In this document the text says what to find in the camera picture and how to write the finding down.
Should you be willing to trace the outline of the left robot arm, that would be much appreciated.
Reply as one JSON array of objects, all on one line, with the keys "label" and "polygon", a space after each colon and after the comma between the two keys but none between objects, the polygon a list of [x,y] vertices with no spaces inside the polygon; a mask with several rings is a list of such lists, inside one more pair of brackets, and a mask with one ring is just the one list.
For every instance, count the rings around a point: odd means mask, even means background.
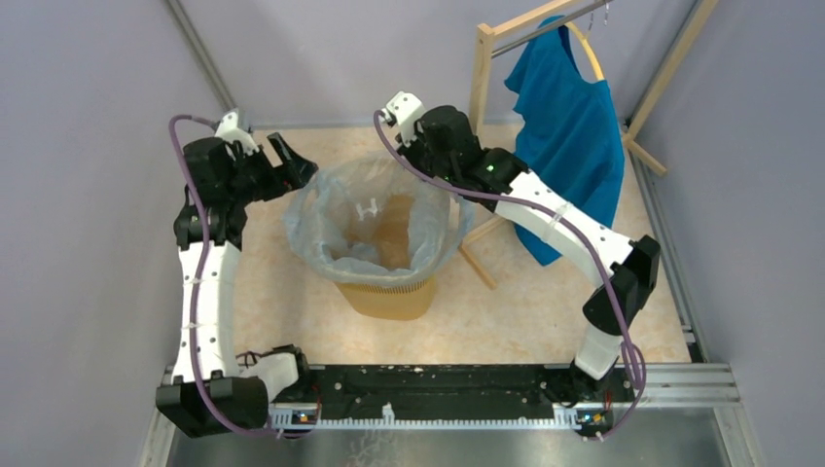
[{"label": "left robot arm", "polygon": [[170,380],[156,390],[156,407],[190,438],[265,429],[279,394],[295,403],[311,390],[298,347],[264,352],[248,368],[238,364],[233,350],[246,207],[303,188],[318,170],[280,133],[267,140],[278,166],[261,146],[220,136],[173,144],[186,180],[185,204],[173,222],[183,277],[182,329]]}]

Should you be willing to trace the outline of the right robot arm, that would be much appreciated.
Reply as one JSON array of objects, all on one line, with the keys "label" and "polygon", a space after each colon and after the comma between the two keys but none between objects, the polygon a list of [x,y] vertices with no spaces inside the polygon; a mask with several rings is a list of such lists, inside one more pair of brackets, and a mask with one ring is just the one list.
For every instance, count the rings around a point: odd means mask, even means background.
[{"label": "right robot arm", "polygon": [[589,326],[570,375],[578,398],[595,401],[605,393],[619,360],[632,387],[644,389],[644,358],[629,327],[657,286],[661,246],[655,239],[631,239],[594,220],[513,153],[483,146],[467,116],[451,105],[378,110],[374,125],[391,156],[413,175],[528,231],[593,284],[583,306]]}]

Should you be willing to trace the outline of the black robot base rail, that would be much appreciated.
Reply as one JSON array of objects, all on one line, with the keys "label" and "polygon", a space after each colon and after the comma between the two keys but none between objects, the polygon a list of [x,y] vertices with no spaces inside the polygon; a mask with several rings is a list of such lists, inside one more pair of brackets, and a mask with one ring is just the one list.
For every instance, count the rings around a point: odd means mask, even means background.
[{"label": "black robot base rail", "polygon": [[551,418],[563,409],[628,403],[626,373],[599,381],[565,364],[313,366],[276,396],[277,407],[307,404],[325,421],[379,418],[476,421]]}]

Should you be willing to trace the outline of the yellow mesh trash bin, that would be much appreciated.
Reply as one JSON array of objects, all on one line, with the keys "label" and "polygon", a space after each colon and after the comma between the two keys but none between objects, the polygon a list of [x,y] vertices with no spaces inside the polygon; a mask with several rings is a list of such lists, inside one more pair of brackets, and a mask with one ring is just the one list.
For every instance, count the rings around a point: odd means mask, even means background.
[{"label": "yellow mesh trash bin", "polygon": [[[367,244],[377,251],[377,264],[391,271],[411,265],[408,226],[412,205],[413,198],[409,196],[391,196],[378,216],[377,226],[367,236]],[[339,282],[336,287],[356,312],[396,321],[421,317],[432,305],[436,294],[433,276],[393,287]]]}]

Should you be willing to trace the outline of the blue plastic trash bag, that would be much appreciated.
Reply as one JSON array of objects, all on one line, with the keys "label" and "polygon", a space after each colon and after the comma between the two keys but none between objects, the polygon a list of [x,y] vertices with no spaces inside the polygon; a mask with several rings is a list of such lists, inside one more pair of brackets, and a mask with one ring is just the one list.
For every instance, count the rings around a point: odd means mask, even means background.
[{"label": "blue plastic trash bag", "polygon": [[433,276],[474,222],[469,201],[379,154],[321,168],[283,216],[292,252],[314,272],[378,287]]}]

